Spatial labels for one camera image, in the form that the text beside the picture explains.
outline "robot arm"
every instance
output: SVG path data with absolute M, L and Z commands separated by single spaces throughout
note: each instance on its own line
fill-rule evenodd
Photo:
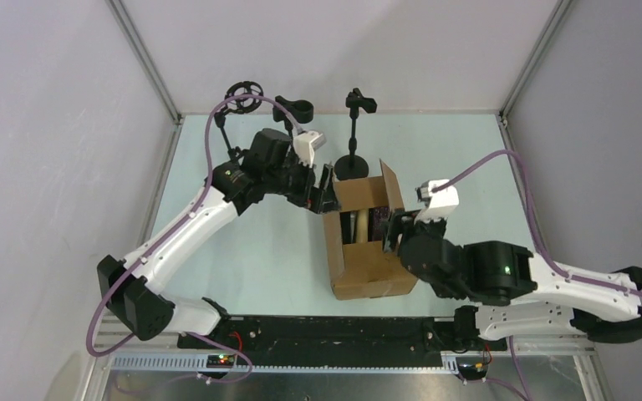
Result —
M 428 282 L 438 297 L 480 304 L 456 311 L 462 335 L 497 340 L 514 334 L 587 333 L 602 343 L 642 338 L 639 297 L 570 279 L 588 277 L 640 290 L 640 267 L 599 273 L 558 263 L 568 273 L 565 278 L 522 246 L 501 241 L 454 245 L 445 232 L 447 217 L 459 204 L 456 188 L 433 191 L 446 182 L 427 181 L 417 188 L 422 210 L 392 213 L 384 249 L 395 252 L 403 267 Z
M 316 131 L 293 140 L 274 129 L 258 132 L 250 149 L 243 152 L 241 165 L 228 161 L 213 170 L 202 204 L 203 188 L 173 221 L 123 261 L 107 256 L 99 263 L 103 295 L 127 269 L 135 267 L 107 308 L 142 341 L 164 329 L 207 335 L 220 320 L 217 305 L 166 294 L 168 281 L 210 236 L 266 194 L 283 195 L 313 213 L 339 209 L 333 166 L 324 166 L 319 186 L 314 186 L 314 152 L 324 143 L 324 135 Z

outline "black holder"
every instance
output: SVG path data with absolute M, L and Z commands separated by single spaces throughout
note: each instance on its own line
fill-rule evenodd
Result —
M 350 140 L 348 141 L 348 155 L 336 160 L 335 172 L 338 180 L 354 180 L 368 176 L 368 162 L 355 154 L 358 149 L 358 140 L 355 138 L 355 120 L 360 115 L 360 109 L 365 113 L 373 114 L 378 109 L 378 104 L 373 98 L 366 98 L 360 89 L 354 88 L 345 98 L 345 107 L 350 109 Z
M 292 116 L 297 119 L 300 124 L 308 124 L 313 120 L 313 104 L 308 100 L 286 100 L 282 96 L 277 96 L 274 101 L 281 104 Z M 272 108 L 272 119 L 275 122 L 283 121 L 284 129 L 292 137 L 292 122 L 289 121 L 287 115 L 278 107 Z
M 238 82 L 231 86 L 225 93 L 225 99 L 231 98 L 232 96 L 238 94 L 256 94 L 259 96 L 264 96 L 264 91 L 262 86 L 253 81 L 243 81 Z M 230 145 L 230 140 L 227 138 L 227 132 L 225 132 L 225 119 L 228 114 L 248 114 L 259 108 L 262 104 L 260 99 L 238 99 L 232 103 L 228 103 L 222 106 L 222 109 L 213 115 L 215 120 L 215 125 L 220 129 L 222 138 L 225 140 L 225 146 L 227 147 L 227 155 L 230 157 L 230 161 L 237 163 L 237 161 L 243 156 L 242 150 L 239 147 L 232 148 Z

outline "white panel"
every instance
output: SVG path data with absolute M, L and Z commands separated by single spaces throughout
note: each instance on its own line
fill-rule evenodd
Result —
M 642 2 L 576 2 L 509 124 L 553 256 L 642 266 Z M 599 356 L 615 398 L 642 399 L 642 340 Z
M 105 2 L 0 1 L 0 400 L 74 396 L 170 132 Z
M 227 88 L 345 111 L 354 86 L 380 110 L 499 109 L 557 0 L 128 1 L 184 112 Z

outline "open cardboard box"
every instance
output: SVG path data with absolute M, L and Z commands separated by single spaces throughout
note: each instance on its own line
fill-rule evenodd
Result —
M 397 176 L 380 161 L 381 177 L 334 182 L 340 212 L 324 215 L 326 252 L 331 288 L 337 299 L 404 295 L 412 291 L 417 277 L 400 264 L 399 257 L 383 252 L 382 241 L 344 244 L 340 213 L 373 207 L 404 208 Z

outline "purple cable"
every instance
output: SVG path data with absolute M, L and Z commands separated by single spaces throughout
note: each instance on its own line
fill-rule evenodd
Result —
M 503 386 L 507 388 L 508 390 L 511 390 L 512 393 L 516 394 L 518 397 L 520 397 L 524 401 L 531 401 L 528 399 L 526 396 L 522 395 L 520 390 L 518 390 L 515 386 L 510 384 L 509 382 L 505 382 L 499 378 L 485 378 L 484 380 L 472 380 L 468 381 L 464 378 L 464 376 L 461 375 L 461 373 L 458 373 L 456 375 L 462 382 L 467 382 L 467 383 L 493 383 L 493 384 L 498 384 L 499 386 Z
M 174 378 L 166 380 L 165 382 L 154 384 L 153 386 L 150 386 L 148 388 L 144 388 L 144 389 L 141 389 L 141 390 L 128 390 L 128 389 L 125 389 L 125 388 L 121 388 L 119 386 L 119 383 L 117 382 L 117 376 L 118 375 L 115 375 L 113 377 L 113 379 L 112 379 L 112 383 L 114 384 L 114 387 L 117 389 L 117 391 L 119 391 L 122 394 L 137 396 L 137 395 L 142 395 L 142 394 L 154 392 L 154 391 L 158 390 L 159 388 L 163 388 L 165 386 L 168 386 L 169 384 L 172 384 L 172 383 L 175 383 L 175 382 L 179 382 L 181 380 L 187 380 L 189 378 L 196 378 L 196 379 L 199 379 L 199 380 L 205 379 L 206 382 L 210 381 L 210 383 L 236 383 L 236 382 L 244 380 L 245 378 L 247 378 L 247 376 L 252 374 L 252 371 L 254 369 L 254 365 L 252 364 L 252 361 L 250 360 L 250 358 L 248 358 L 247 355 L 245 355 L 244 353 L 241 353 L 240 351 L 237 351 L 236 349 L 229 348 L 229 347 L 227 347 L 225 345 L 222 345 L 220 343 L 216 343 L 215 341 L 212 341 L 211 339 L 206 338 L 206 337 L 204 337 L 204 336 L 202 336 L 200 334 L 196 334 L 194 332 L 189 332 L 188 335 L 193 336 L 193 337 L 195 337 L 195 338 L 197 338 L 197 339 L 199 339 L 199 340 L 201 340 L 201 341 L 203 341 L 205 343 L 208 343 L 208 344 L 212 345 L 213 347 L 215 347 L 217 349 L 222 349 L 222 350 L 228 351 L 229 353 L 234 353 L 235 355 L 238 355 L 240 358 L 244 359 L 245 362 L 247 362 L 247 366 L 248 366 L 247 371 L 242 376 L 240 376 L 239 378 L 211 378 L 211 377 L 206 376 L 203 373 L 187 373 L 187 374 L 182 374 L 180 376 L 176 376 Z
M 522 389 L 525 391 L 526 401 L 532 401 L 532 394 L 530 394 L 530 389 L 527 387 L 527 380 L 525 379 L 525 375 L 522 373 L 520 363 L 518 362 L 518 356 L 516 356 L 516 348 L 513 345 L 513 336 L 508 338 L 508 347 L 511 349 L 511 359 L 513 360 L 513 364 L 516 366 L 516 372 L 518 372 L 518 378 L 521 381 Z
M 260 96 L 258 94 L 238 94 L 235 96 L 231 96 L 213 108 L 211 113 L 208 115 L 208 120 L 206 122 L 206 130 L 205 130 L 205 151 L 206 151 L 206 165 L 208 169 L 208 173 L 212 171 L 212 158 L 211 158 L 211 151 L 210 151 L 210 131 L 211 131 L 211 124 L 213 121 L 213 115 L 221 109 L 223 106 L 225 106 L 228 103 L 231 103 L 235 100 L 242 100 L 242 99 L 257 99 L 261 100 L 263 102 L 270 103 L 277 109 L 282 110 L 284 112 L 284 115 L 287 116 L 289 121 L 292 122 L 294 127 L 296 127 L 298 132 L 302 132 L 303 128 L 301 125 L 299 125 L 298 121 L 294 118 L 294 116 L 288 112 L 281 104 L 275 102 L 272 99 L 265 98 L 264 96 Z M 203 192 L 201 193 L 201 196 L 198 197 L 198 200 L 196 200 L 196 203 L 191 207 L 191 211 L 197 211 L 203 204 L 203 201 L 206 199 L 206 196 L 208 195 L 208 192 L 211 189 L 212 185 L 212 180 L 206 180 L 205 186 L 203 188 Z M 189 215 L 186 213 L 179 221 L 173 225 L 170 230 L 165 232 L 161 238 L 159 238 L 158 241 L 154 242 L 139 258 L 136 259 L 134 264 L 131 265 L 129 269 L 124 272 L 120 278 L 118 278 L 114 284 L 112 284 L 112 287 L 104 294 L 102 297 L 102 300 L 99 302 L 99 305 L 97 305 L 97 308 L 94 310 L 94 315 L 92 316 L 92 319 L 89 321 L 89 326 L 87 328 L 87 336 L 85 337 L 85 347 L 87 348 L 87 352 L 92 355 L 93 357 L 99 358 L 103 357 L 106 355 L 111 354 L 112 352 L 116 351 L 118 348 L 126 344 L 129 340 L 131 340 L 134 337 L 134 333 L 129 334 L 126 336 L 123 340 L 120 342 L 116 343 L 114 346 L 112 346 L 109 349 L 105 349 L 104 351 L 97 351 L 94 349 L 94 330 L 97 328 L 97 323 L 99 322 L 99 319 L 102 316 L 102 312 L 104 311 L 104 308 L 107 306 L 107 302 L 112 299 L 112 296 L 115 294 L 115 292 L 121 287 L 122 283 L 129 277 L 131 276 L 131 273 L 134 272 L 139 266 L 141 266 L 141 258 L 142 257 L 149 257 L 151 256 L 152 253 L 154 253 L 166 240 L 171 238 L 176 231 L 178 231 L 181 226 L 183 226 L 186 222 L 188 222 L 191 218 Z
M 570 277 L 569 272 L 562 269 L 560 266 L 558 266 L 557 263 L 555 263 L 555 261 L 550 257 L 548 249 L 547 247 L 545 247 L 545 244 L 543 243 L 542 238 L 538 234 L 538 223 L 535 221 L 535 213 L 534 213 L 535 203 L 534 203 L 534 200 L 532 199 L 532 192 L 530 191 L 530 186 L 528 185 L 525 165 L 523 164 L 522 159 L 517 152 L 513 150 L 496 150 L 495 152 L 491 152 L 489 155 L 487 155 L 481 160 L 478 160 L 471 167 L 462 171 L 459 175 L 452 178 L 451 180 L 446 182 L 444 185 L 440 185 L 436 187 L 434 190 L 432 190 L 432 192 L 439 192 L 440 190 L 444 190 L 445 188 L 448 188 L 449 186 L 456 184 L 460 180 L 463 180 L 464 178 L 466 178 L 467 175 L 471 174 L 476 169 L 486 164 L 489 160 L 500 155 L 509 155 L 516 161 L 516 164 L 518 166 L 518 173 L 520 175 L 520 178 L 523 184 L 523 189 L 525 190 L 525 215 L 527 218 L 527 226 L 530 230 L 530 237 L 532 238 L 532 242 L 535 244 L 536 251 L 543 256 L 543 259 L 545 259 L 545 262 L 548 264 L 548 266 L 550 266 L 550 268 L 552 268 L 553 271 L 555 271 L 555 273 L 557 273 L 558 275 L 566 279 L 572 279 L 572 280 L 575 280 L 576 282 L 583 282 L 583 283 L 591 284 L 598 287 L 610 288 L 619 292 L 631 293 L 637 297 L 642 298 L 642 292 L 633 288 L 620 286 L 619 284 L 613 284 L 611 282 L 602 282 L 600 280 L 596 280 L 589 277 L 582 277 L 582 276 Z

